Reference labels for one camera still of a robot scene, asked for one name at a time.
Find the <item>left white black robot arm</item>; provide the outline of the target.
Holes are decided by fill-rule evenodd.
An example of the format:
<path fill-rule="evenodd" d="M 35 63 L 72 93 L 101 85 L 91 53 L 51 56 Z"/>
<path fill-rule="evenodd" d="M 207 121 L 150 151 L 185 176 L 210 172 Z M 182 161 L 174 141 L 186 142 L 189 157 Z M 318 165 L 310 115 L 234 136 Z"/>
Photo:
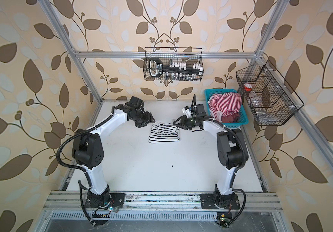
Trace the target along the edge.
<path fill-rule="evenodd" d="M 84 187 L 78 181 L 79 188 L 88 192 L 88 199 L 95 207 L 109 208 L 115 206 L 111 198 L 110 188 L 104 178 L 101 162 L 104 159 L 102 140 L 109 136 L 117 127 L 132 120 L 138 128 L 154 123 L 152 113 L 144 110 L 144 102 L 132 97 L 129 102 L 113 106 L 111 114 L 98 124 L 86 130 L 78 130 L 74 136 L 63 142 L 56 152 L 56 160 L 61 166 L 83 172 L 88 183 Z M 64 163 L 61 160 L 63 148 L 73 142 L 72 157 L 77 165 Z"/>

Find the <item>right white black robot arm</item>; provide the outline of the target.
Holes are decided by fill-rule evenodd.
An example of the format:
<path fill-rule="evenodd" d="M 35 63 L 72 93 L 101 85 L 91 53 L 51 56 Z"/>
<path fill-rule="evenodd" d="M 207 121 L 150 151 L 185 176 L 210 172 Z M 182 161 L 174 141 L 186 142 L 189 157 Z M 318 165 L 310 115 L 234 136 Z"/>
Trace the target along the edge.
<path fill-rule="evenodd" d="M 203 104 L 192 103 L 182 109 L 183 116 L 173 122 L 174 126 L 192 131 L 198 127 L 207 131 L 217 141 L 217 153 L 220 164 L 224 167 L 222 177 L 214 187 L 213 194 L 202 194 L 202 208 L 241 209 L 237 193 L 243 190 L 234 188 L 237 172 L 244 167 L 249 154 L 240 129 L 229 129 L 223 123 L 208 116 Z"/>

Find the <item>red white striped tank top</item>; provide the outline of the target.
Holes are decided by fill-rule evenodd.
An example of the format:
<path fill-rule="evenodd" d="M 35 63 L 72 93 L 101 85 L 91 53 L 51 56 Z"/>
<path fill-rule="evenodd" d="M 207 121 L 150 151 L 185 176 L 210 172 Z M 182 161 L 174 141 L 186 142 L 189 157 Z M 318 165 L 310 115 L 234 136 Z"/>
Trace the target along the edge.
<path fill-rule="evenodd" d="M 208 101 L 210 113 L 221 123 L 238 122 L 241 116 L 241 105 L 241 96 L 234 92 L 215 93 Z"/>

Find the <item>black white striped tank top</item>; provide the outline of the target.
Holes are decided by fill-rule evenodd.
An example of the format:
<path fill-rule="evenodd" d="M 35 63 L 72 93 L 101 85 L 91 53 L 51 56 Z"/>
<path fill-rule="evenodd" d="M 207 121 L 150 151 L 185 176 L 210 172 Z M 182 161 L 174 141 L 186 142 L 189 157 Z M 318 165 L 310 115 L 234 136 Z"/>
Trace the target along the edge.
<path fill-rule="evenodd" d="M 155 123 L 151 127 L 149 135 L 150 144 L 179 142 L 180 129 L 171 124 Z"/>

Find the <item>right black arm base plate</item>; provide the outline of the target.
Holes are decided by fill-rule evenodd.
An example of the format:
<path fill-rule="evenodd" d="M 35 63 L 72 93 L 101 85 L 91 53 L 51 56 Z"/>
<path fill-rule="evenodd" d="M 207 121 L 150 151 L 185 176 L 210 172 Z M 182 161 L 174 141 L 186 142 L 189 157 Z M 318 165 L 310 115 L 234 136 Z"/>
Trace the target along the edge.
<path fill-rule="evenodd" d="M 241 208 L 237 194 L 215 196 L 214 194 L 200 194 L 202 209 L 239 210 Z"/>

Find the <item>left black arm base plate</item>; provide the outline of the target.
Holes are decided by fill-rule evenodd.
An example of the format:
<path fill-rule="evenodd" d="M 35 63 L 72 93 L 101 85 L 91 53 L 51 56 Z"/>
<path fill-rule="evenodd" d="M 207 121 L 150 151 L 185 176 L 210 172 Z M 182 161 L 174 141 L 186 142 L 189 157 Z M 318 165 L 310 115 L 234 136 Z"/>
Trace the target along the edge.
<path fill-rule="evenodd" d="M 89 192 L 84 206 L 86 208 L 121 208 L 124 201 L 125 193 L 105 193 L 103 195 L 96 195 Z"/>

